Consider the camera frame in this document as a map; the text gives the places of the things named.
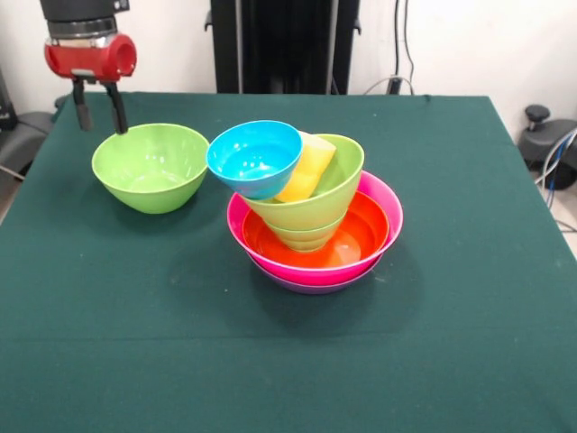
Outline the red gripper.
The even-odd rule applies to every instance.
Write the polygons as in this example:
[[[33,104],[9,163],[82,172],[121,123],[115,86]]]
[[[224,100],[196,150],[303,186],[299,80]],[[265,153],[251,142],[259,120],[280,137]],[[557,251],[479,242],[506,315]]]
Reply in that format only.
[[[105,90],[112,103],[114,129],[117,134],[128,132],[124,102],[115,82],[130,77],[137,64],[136,47],[129,36],[111,33],[99,38],[48,39],[44,57],[54,74],[73,78],[72,96],[82,131],[90,131],[93,127],[82,79],[87,78],[109,82],[105,84]]]

